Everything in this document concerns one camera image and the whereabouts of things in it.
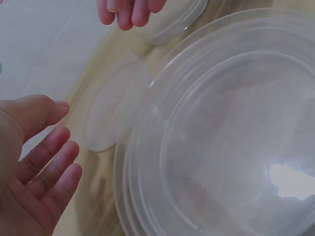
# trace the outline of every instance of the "clear plastic lid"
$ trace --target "clear plastic lid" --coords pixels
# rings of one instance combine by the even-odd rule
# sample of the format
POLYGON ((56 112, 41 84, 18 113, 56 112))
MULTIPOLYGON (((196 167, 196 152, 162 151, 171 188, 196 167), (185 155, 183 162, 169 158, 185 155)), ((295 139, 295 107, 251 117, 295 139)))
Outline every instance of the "clear plastic lid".
POLYGON ((151 14, 147 25, 134 28, 149 45, 159 45, 185 31, 203 12, 208 0, 167 0, 164 8, 151 14))
POLYGON ((88 150, 104 151, 126 133, 141 107, 141 98, 152 78, 145 63, 129 53, 89 91, 94 96, 83 128, 88 150))
POLYGON ((249 12, 263 14, 218 20, 178 50, 147 94, 123 151, 136 214, 123 224, 140 235, 299 236, 315 223, 314 22, 249 12))

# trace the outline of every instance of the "clear plastic container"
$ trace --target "clear plastic container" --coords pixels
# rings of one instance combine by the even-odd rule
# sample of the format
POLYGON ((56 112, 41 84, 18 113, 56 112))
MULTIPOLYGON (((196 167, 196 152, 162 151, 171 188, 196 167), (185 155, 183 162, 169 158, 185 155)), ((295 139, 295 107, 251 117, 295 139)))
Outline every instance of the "clear plastic container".
POLYGON ((116 150, 127 235, 299 236, 315 223, 314 32, 303 14, 255 9, 170 53, 116 150))
POLYGON ((129 53, 95 83, 82 132, 88 150, 104 151, 130 129, 152 80, 146 64, 129 53))
POLYGON ((163 44, 185 31, 203 12, 208 0, 168 0, 161 12, 151 14, 147 25, 134 28, 149 45, 163 44))

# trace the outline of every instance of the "white surface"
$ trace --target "white surface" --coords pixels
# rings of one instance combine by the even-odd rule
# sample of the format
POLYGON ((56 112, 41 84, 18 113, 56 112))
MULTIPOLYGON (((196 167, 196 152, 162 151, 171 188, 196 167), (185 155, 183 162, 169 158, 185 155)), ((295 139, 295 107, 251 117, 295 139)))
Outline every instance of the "white surface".
MULTIPOLYGON (((110 27, 91 0, 5 0, 0 4, 0 99, 64 99, 110 27)), ((29 151, 45 134, 31 140, 29 151)))

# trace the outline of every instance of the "finger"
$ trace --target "finger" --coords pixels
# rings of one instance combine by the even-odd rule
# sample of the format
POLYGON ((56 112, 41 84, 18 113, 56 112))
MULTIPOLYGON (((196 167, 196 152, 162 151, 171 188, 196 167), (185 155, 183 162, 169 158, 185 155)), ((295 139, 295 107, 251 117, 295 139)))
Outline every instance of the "finger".
POLYGON ((150 12, 148 9, 147 0, 135 0, 133 13, 132 13, 132 23, 137 27, 143 27, 148 23, 150 12))
POLYGON ((32 195, 41 199, 60 179, 65 170, 79 154, 79 146, 75 142, 67 142, 54 160, 44 171, 27 185, 32 195))
POLYGON ((27 184, 44 168, 70 138, 70 131, 57 126, 30 153, 19 161, 15 175, 22 184, 27 184))
POLYGON ((44 95, 33 95, 11 101, 0 101, 0 110, 20 126, 24 142, 49 125, 58 123, 69 112, 69 104, 54 102, 44 95))
POLYGON ((152 13, 158 13, 162 10, 166 0, 148 0, 149 11, 152 13))
POLYGON ((115 20, 115 14, 113 12, 108 11, 106 4, 107 0, 96 0, 98 16, 100 21, 104 25, 110 25, 115 20))
POLYGON ((82 167, 78 164, 70 165, 56 185, 41 200, 50 213, 55 225, 76 191, 81 176, 82 167))
POLYGON ((117 13, 118 26, 124 31, 130 30, 133 27, 131 22, 133 3, 133 1, 127 2, 124 8, 117 13))
POLYGON ((107 0, 107 9, 110 12, 119 12, 123 8, 123 0, 107 0))

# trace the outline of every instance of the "hand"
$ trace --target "hand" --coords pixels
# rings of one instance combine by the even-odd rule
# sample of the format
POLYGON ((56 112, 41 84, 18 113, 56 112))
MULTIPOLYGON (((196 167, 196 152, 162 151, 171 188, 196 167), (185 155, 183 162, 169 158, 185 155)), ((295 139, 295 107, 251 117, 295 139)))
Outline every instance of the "hand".
POLYGON ((18 160, 28 139, 59 122, 68 112, 66 102, 54 102, 43 95, 0 101, 1 235, 53 234, 82 175, 82 168, 73 164, 79 147, 68 142, 67 128, 57 126, 23 160, 18 160))
POLYGON ((133 26, 145 26, 150 13, 162 10, 166 0, 96 0, 101 22, 110 25, 115 20, 122 30, 130 30, 133 26))

